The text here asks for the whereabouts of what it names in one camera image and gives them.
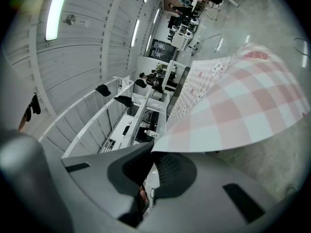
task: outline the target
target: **white desk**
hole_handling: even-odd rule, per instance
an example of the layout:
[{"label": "white desk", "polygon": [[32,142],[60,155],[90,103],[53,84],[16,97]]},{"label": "white desk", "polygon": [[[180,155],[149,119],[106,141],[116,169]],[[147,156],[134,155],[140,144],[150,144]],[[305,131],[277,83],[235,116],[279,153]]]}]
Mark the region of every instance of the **white desk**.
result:
[{"label": "white desk", "polygon": [[178,48],[179,50],[185,50],[188,45],[190,39],[185,38],[185,34],[181,33],[182,27],[187,28],[186,25],[180,24],[178,31],[175,33],[173,40],[171,42],[171,46]]}]

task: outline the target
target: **gray floor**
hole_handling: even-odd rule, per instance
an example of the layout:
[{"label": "gray floor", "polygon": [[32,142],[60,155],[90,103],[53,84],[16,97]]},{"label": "gray floor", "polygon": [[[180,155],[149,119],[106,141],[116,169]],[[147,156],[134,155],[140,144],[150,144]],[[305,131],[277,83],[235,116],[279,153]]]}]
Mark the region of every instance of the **gray floor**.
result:
[{"label": "gray floor", "polygon": [[[279,55],[296,76],[311,101],[311,59],[294,48],[296,37],[305,38],[299,23],[283,0],[228,1],[220,12],[209,10],[217,21],[200,16],[200,26],[190,46],[199,41],[197,53],[180,52],[177,61],[191,65],[234,54],[248,40],[264,45]],[[272,138],[238,149],[213,153],[259,181],[277,200],[289,185],[301,186],[309,168],[311,115]]]}]

